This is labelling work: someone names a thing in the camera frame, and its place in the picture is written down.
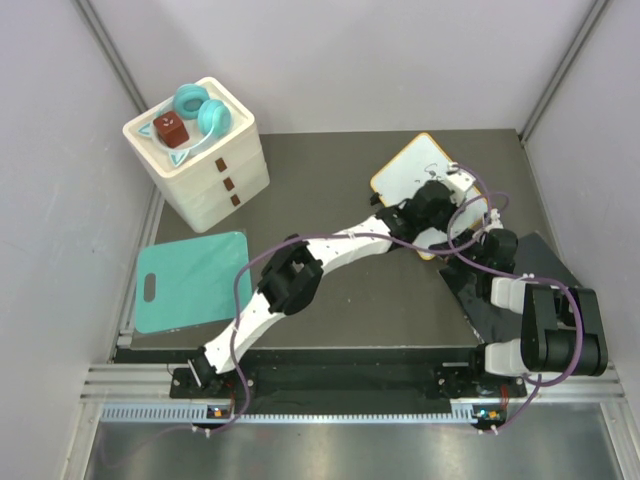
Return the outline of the brown cube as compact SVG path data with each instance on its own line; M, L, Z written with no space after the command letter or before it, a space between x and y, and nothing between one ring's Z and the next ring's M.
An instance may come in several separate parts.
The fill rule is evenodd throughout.
M168 111L153 120L153 126L162 142L175 149L189 140L183 120L174 111Z

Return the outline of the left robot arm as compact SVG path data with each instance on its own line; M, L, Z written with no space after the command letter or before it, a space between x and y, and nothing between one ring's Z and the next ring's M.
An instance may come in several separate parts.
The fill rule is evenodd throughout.
M429 180L411 198L378 210L365 221L331 235L294 234L264 254L270 259L245 307L234 296L235 319L188 361L192 384L205 396L226 387L227 374L266 330L305 309L324 275L359 259L398 248L427 253L414 244L431 228L444 229L464 202L466 191L451 180Z

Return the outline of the black flat box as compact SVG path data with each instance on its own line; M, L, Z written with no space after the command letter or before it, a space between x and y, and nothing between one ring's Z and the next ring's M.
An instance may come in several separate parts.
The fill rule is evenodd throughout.
M519 238L514 261L515 274L532 273L559 280L568 287L580 286L576 277L537 232ZM520 337L519 314L499 309L476 296L476 270L455 260L439 273L464 311L480 343L506 342Z

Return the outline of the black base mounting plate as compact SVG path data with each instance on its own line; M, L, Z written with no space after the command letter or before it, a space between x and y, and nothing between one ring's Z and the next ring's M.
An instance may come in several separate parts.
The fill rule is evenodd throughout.
M288 398L318 400L339 394L366 399L400 395L417 400L460 398L523 398L526 389L516 380L492 375L476 376L467 365L444 366L429 362L341 361L338 363L302 362L250 363L238 371L214 374L207 384L200 384L190 368L173 374L172 398L243 398L254 401Z

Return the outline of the yellow-framed whiteboard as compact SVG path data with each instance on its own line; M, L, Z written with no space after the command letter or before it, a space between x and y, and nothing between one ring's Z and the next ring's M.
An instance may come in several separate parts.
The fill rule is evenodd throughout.
M395 205L413 197L428 180L441 181L452 163L455 162L431 135L420 133L371 178L370 186L374 193L380 195L382 205ZM474 186L465 201L480 195L480 190ZM488 210L485 199L469 205L453 223L452 238L455 239L466 229L481 226ZM421 233L414 241L414 245L427 249L430 245L440 243L447 243L447 235L434 228Z

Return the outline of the teal cutting board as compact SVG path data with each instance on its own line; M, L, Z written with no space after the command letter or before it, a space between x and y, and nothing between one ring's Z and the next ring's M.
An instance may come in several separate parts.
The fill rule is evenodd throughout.
M156 334L222 322L235 316L234 295L246 306L253 290L246 272L246 235L240 231L149 246L137 258L135 328Z

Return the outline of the teal cat-ear headphones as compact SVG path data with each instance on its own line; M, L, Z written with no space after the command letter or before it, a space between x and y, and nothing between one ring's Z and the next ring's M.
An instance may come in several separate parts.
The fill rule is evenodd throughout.
M179 115L189 134L189 140L175 149L162 142L153 126L153 120L168 111ZM177 168L228 134L232 124L231 111L222 100L213 98L203 86L190 83L181 85L150 121L137 128L136 134L150 139L167 154L171 166Z

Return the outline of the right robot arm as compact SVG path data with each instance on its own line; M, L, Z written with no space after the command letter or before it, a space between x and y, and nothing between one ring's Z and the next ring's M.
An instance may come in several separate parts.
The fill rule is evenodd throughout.
M440 275L480 345L466 380L487 396L504 377L569 372L600 376L609 361L598 298L537 233L493 230Z

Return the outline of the aluminium frame rail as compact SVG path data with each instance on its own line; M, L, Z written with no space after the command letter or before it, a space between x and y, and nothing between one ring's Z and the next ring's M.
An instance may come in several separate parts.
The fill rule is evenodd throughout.
M169 398L172 375L163 364L92 365L80 398L93 402L154 402Z

